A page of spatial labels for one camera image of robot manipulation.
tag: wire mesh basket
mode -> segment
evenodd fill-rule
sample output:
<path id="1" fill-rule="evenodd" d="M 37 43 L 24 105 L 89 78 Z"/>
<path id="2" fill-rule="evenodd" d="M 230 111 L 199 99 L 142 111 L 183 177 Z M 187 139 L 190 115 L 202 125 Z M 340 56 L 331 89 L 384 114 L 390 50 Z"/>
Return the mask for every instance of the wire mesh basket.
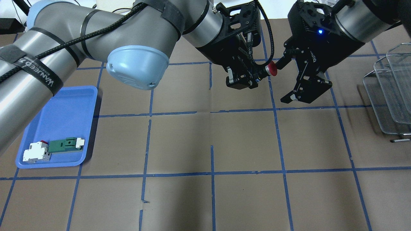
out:
<path id="1" fill-rule="evenodd" d="M 363 83 L 382 132 L 411 135 L 411 43 L 375 62 Z"/>

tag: blue tape line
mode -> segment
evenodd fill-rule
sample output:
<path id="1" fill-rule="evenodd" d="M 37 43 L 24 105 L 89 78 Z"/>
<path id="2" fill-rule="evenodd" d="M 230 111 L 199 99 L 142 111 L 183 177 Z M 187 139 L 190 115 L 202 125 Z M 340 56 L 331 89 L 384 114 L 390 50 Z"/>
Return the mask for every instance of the blue tape line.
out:
<path id="1" fill-rule="evenodd" d="M 369 55 L 350 55 L 350 58 L 360 58 L 360 57 L 375 57 L 376 54 L 369 54 Z"/>
<path id="2" fill-rule="evenodd" d="M 81 176 L 81 179 L 141 178 L 143 174 Z"/>
<path id="3" fill-rule="evenodd" d="M 211 63 L 210 63 L 210 88 L 209 90 L 212 88 L 212 68 L 211 68 Z"/>
<path id="4" fill-rule="evenodd" d="M 282 170 L 258 171 L 257 174 L 278 174 L 283 173 Z"/>
<path id="5" fill-rule="evenodd" d="M 181 112 L 165 112 L 165 113 L 153 113 L 153 116 L 169 116 L 169 115 L 187 115 L 196 114 L 196 111 L 181 111 Z"/>
<path id="6" fill-rule="evenodd" d="M 18 168 L 16 168 L 16 172 L 14 173 L 14 177 L 13 177 L 12 184 L 10 186 L 9 194 L 7 195 L 6 203 L 4 204 L 3 212 L 1 213 L 0 227 L 1 227 L 1 224 L 3 223 L 4 215 L 6 214 L 7 206 L 9 205 L 10 197 L 12 196 L 14 183 L 16 182 L 17 174 L 18 174 Z"/>
<path id="7" fill-rule="evenodd" d="M 148 131 L 147 131 L 147 143 L 145 146 L 145 159 L 144 159 L 144 177 L 143 177 L 143 186 L 141 187 L 141 200 L 143 203 L 146 203 L 144 200 L 145 196 L 145 181 L 147 179 L 147 165 L 148 165 L 148 150 L 150 147 L 150 132 L 151 132 L 151 119 L 148 121 Z"/>
<path id="8" fill-rule="evenodd" d="M 294 224 L 293 224 L 293 216 L 291 214 L 291 205 L 290 205 L 290 196 L 288 193 L 288 184 L 287 184 L 287 177 L 286 177 L 286 168 L 285 168 L 285 163 L 284 163 L 284 155 L 283 155 L 283 150 L 282 150 L 282 145 L 281 145 L 281 136 L 280 136 L 280 130 L 278 126 L 278 119 L 277 119 L 277 109 L 275 107 L 275 101 L 272 93 L 272 85 L 271 85 L 271 77 L 268 77 L 268 86 L 270 88 L 270 96 L 271 96 L 271 103 L 272 107 L 275 108 L 273 110 L 274 112 L 274 122 L 275 122 L 275 131 L 277 133 L 277 140 L 278 140 L 278 148 L 280 152 L 280 160 L 281 160 L 281 170 L 283 173 L 283 182 L 284 182 L 284 192 L 285 192 L 285 199 L 286 199 L 286 204 L 287 204 L 287 211 L 288 211 L 288 218 L 290 222 L 290 230 L 294 231 Z"/>
<path id="9" fill-rule="evenodd" d="M 18 33 L 16 33 L 16 36 L 14 36 L 13 42 L 15 42 L 17 40 L 17 37 L 18 37 Z"/>
<path id="10" fill-rule="evenodd" d="M 284 107 L 277 108 L 277 111 L 288 111 L 288 110 L 311 110 L 311 109 L 334 109 L 335 106 L 318 106 L 318 107 Z"/>
<path id="11" fill-rule="evenodd" d="M 119 114 L 119 115 L 99 115 L 99 118 L 111 118 L 111 117 L 134 117 L 134 116 L 150 116 L 149 113 L 142 114 Z"/>
<path id="12" fill-rule="evenodd" d="M 214 146 L 211 145 L 211 207 L 212 207 L 212 231 L 216 230 L 215 225 L 215 181 L 214 181 Z"/>
<path id="13" fill-rule="evenodd" d="M 328 80 L 330 80 L 330 76 L 328 75 L 328 72 L 327 72 L 327 71 L 326 71 L 326 77 L 327 77 Z M 369 230 L 369 231 L 372 231 L 371 223 L 370 223 L 369 217 L 368 217 L 367 208 L 365 207 L 365 202 L 364 202 L 363 193 L 362 193 L 362 191 L 361 191 L 360 182 L 359 182 L 359 180 L 358 180 L 358 176 L 357 176 L 357 172 L 356 172 L 356 167 L 355 167 L 355 165 L 354 165 L 354 161 L 352 160 L 352 154 L 351 154 L 350 145 L 349 145 L 349 143 L 348 143 L 347 134 L 346 134 L 345 129 L 344 129 L 344 124 L 343 124 L 342 119 L 341 119 L 341 113 L 340 113 L 339 108 L 338 108 L 338 103 L 337 103 L 337 100 L 336 100 L 336 98 L 335 98 L 335 94 L 334 94 L 333 88 L 331 88 L 331 95 L 332 95 L 332 100 L 334 101 L 335 110 L 337 111 L 337 116 L 338 116 L 339 124 L 340 124 L 340 127 L 341 127 L 342 135 L 343 135 L 343 137 L 344 137 L 345 146 L 346 146 L 347 152 L 348 152 L 348 157 L 349 157 L 349 159 L 350 159 L 352 171 L 353 171 L 353 174 L 354 174 L 354 179 L 355 179 L 355 181 L 356 181 L 358 194 L 359 194 L 359 196 L 360 196 L 361 205 L 362 205 L 363 211 L 364 211 L 365 221 L 366 221 L 366 223 L 367 223 L 368 230 Z"/>
<path id="14" fill-rule="evenodd" d="M 329 173 L 329 172 L 350 172 L 353 169 L 299 169 L 287 170 L 287 173 Z"/>
<path id="15" fill-rule="evenodd" d="M 197 173 L 156 173 L 147 174 L 147 177 L 178 177 L 178 176 L 209 176 L 211 172 L 197 172 Z"/>
<path id="16" fill-rule="evenodd" d="M 78 67 L 77 70 L 96 70 L 96 69 L 101 69 L 102 67 Z"/>
<path id="17" fill-rule="evenodd" d="M 97 80 L 97 85 L 96 85 L 97 89 L 99 89 L 99 87 L 100 87 L 100 81 L 101 81 L 101 78 L 102 78 L 103 67 L 104 67 L 104 62 L 102 62 L 102 65 L 100 67 L 99 79 Z"/>
<path id="18" fill-rule="evenodd" d="M 356 171 L 410 170 L 411 166 L 356 168 Z"/>
<path id="19" fill-rule="evenodd" d="M 143 223 L 143 210 L 140 210 L 140 216 L 139 216 L 139 231 L 141 231 L 141 225 Z"/>
<path id="20" fill-rule="evenodd" d="M 150 94 L 150 110 L 149 110 L 150 117 L 152 117 L 153 115 L 153 99 L 154 99 L 154 89 L 151 90 L 151 94 Z"/>
<path id="21" fill-rule="evenodd" d="M 80 176 L 81 176 L 81 169 L 82 169 L 82 168 L 83 168 L 83 164 L 80 164 L 80 166 L 79 166 L 79 171 L 78 171 L 78 173 L 77 173 L 76 186 L 74 187 L 72 205 L 70 206 L 70 213 L 69 213 L 69 219 L 68 219 L 68 221 L 67 221 L 66 231 L 69 231 L 69 230 L 70 230 L 70 225 L 71 225 L 72 217 L 73 217 L 74 203 L 76 202 L 77 189 L 79 188 L 79 182 L 80 182 Z"/>
<path id="22" fill-rule="evenodd" d="M 16 180 L 66 180 L 77 179 L 77 176 L 26 176 L 17 177 Z"/>
<path id="23" fill-rule="evenodd" d="M 220 111 L 212 111 L 210 113 L 230 113 L 230 112 L 252 112 L 252 111 L 273 111 L 272 108 L 263 108 L 263 109 L 235 109 L 235 110 L 220 110 Z"/>
<path id="24" fill-rule="evenodd" d="M 169 116 L 169 115 L 186 115 L 196 114 L 197 111 L 179 111 L 179 112 L 165 112 L 165 113 L 151 113 L 152 116 Z M 149 113 L 142 114 L 118 114 L 118 115 L 99 115 L 99 118 L 112 118 L 112 117 L 134 117 L 134 116 L 150 116 Z"/>
<path id="25" fill-rule="evenodd" d="M 374 49 L 375 55 L 378 59 L 380 59 L 380 55 L 378 54 L 377 48 L 375 47 L 374 41 L 371 40 L 371 46 Z"/>
<path id="26" fill-rule="evenodd" d="M 263 43 L 263 50 L 264 50 L 264 57 L 266 58 L 266 59 L 268 59 L 268 56 L 267 56 L 267 48 L 266 48 L 266 40 L 264 39 L 264 34 L 263 33 L 261 33 L 261 41 L 262 41 L 262 43 Z"/>
<path id="27" fill-rule="evenodd" d="M 321 173 L 321 172 L 347 172 L 349 169 L 293 169 L 286 170 L 286 173 Z M 392 170 L 411 170 L 411 166 L 398 167 L 368 167 L 355 168 L 355 171 L 392 171 Z M 282 170 L 263 170 L 263 171 L 221 171 L 214 172 L 214 175 L 249 175 L 249 174 L 279 174 Z M 146 177 L 179 177 L 179 176 L 209 176 L 211 172 L 195 173 L 153 173 L 146 174 Z M 106 179 L 106 178 L 142 178 L 144 174 L 125 174 L 125 175 L 96 175 L 81 176 L 80 179 Z M 34 176 L 34 177 L 17 177 L 16 180 L 70 180 L 77 179 L 77 176 Z M 13 178 L 0 178 L 0 181 L 13 180 Z"/>
<path id="28" fill-rule="evenodd" d="M 208 62 L 179 62 L 179 63 L 170 63 L 169 66 L 176 66 L 176 65 L 195 65 L 195 64 L 205 64 L 205 63 L 211 63 L 210 61 Z"/>

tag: black strap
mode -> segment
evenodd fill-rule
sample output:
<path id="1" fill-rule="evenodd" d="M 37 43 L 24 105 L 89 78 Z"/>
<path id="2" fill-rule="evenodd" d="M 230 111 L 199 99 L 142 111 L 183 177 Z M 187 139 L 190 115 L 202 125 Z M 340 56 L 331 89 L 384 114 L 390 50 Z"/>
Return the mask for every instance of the black strap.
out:
<path id="1" fill-rule="evenodd" d="M 11 44 L 0 49 L 0 59 L 18 67 L 44 84 L 54 95 L 63 87 L 61 79 L 38 58 Z"/>
<path id="2" fill-rule="evenodd" d="M 178 39 L 185 28 L 185 20 L 181 11 L 168 0 L 141 0 L 152 8 L 160 11 L 161 17 L 167 20 L 178 32 Z"/>
<path id="3" fill-rule="evenodd" d="M 63 45 L 63 44 L 66 43 L 65 41 L 63 41 L 63 40 L 61 40 L 59 37 L 57 37 L 57 35 L 49 32 L 49 31 L 47 31 L 47 30 L 45 30 L 45 29 L 42 29 L 42 28 L 39 28 L 39 27 L 33 27 L 33 28 L 31 28 L 30 30 L 34 30 L 34 31 L 40 32 L 40 33 L 42 33 L 42 34 L 44 34 L 44 35 L 47 35 L 48 37 L 50 37 L 50 38 L 53 39 L 54 41 L 58 42 L 60 45 Z M 71 47 L 66 47 L 66 50 L 67 50 L 67 51 L 70 53 L 70 55 L 73 57 L 74 61 L 75 61 L 76 64 L 77 64 L 77 67 L 79 67 L 79 66 L 80 66 L 80 60 L 79 60 L 79 57 L 76 55 L 76 53 L 73 51 L 73 49 L 71 49 Z"/>
<path id="4" fill-rule="evenodd" d="M 80 32 L 80 36 L 84 36 L 85 35 L 85 30 L 87 28 L 88 22 L 90 21 L 91 17 L 93 17 L 93 15 L 95 13 L 99 12 L 99 10 L 93 10 L 90 13 L 88 13 L 88 15 L 85 17 L 83 24 L 81 25 L 81 32 Z M 83 48 L 84 53 L 91 59 L 94 59 L 91 54 L 88 52 L 87 46 L 85 44 L 85 40 L 81 41 L 81 47 Z"/>

